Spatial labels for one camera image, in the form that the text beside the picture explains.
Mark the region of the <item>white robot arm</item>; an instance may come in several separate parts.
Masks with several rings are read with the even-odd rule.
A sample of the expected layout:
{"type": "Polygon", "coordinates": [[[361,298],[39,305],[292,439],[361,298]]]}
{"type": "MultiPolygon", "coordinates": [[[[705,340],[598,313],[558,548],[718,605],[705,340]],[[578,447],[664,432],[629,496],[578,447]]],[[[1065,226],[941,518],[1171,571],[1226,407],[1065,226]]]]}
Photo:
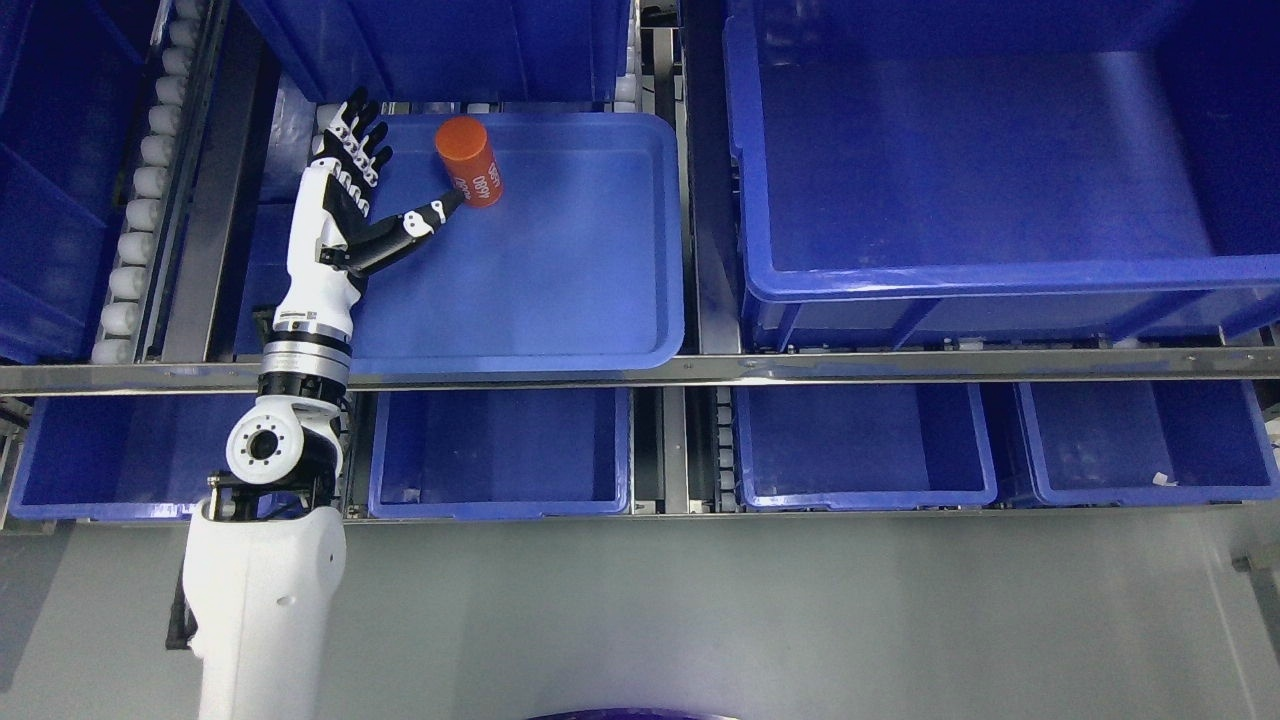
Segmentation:
{"type": "Polygon", "coordinates": [[[347,557],[334,500],[349,364],[342,334],[274,331],[253,404],[228,432],[227,469],[191,515],[182,589],[201,719],[316,715],[347,557]]]}

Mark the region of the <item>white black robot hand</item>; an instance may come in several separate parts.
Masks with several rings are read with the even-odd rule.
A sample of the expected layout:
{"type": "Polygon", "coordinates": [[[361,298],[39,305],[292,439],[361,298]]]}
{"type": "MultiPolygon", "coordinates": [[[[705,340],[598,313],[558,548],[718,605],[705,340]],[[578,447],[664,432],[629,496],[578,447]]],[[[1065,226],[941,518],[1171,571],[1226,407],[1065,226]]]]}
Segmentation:
{"type": "Polygon", "coordinates": [[[369,277],[433,240],[465,202],[461,191],[449,190],[408,211],[369,219],[393,154],[379,115],[379,102],[358,86],[320,133],[294,201],[285,260],[289,288],[271,322],[276,333],[351,342],[352,310],[369,277]]]}

